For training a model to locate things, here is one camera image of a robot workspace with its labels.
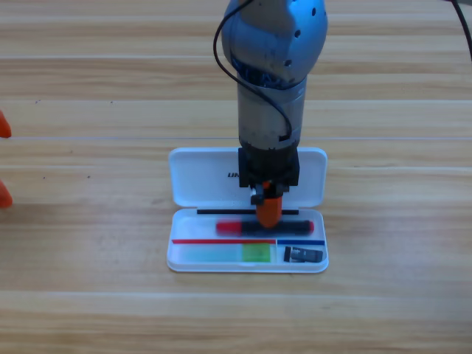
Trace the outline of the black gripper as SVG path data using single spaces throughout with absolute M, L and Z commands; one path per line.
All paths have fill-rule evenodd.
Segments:
M 283 192 L 299 183 L 299 157 L 295 146 L 262 150 L 252 146 L 238 149 L 240 187 L 251 189 L 251 205 L 256 207 L 259 223 L 274 228 L 282 216 Z

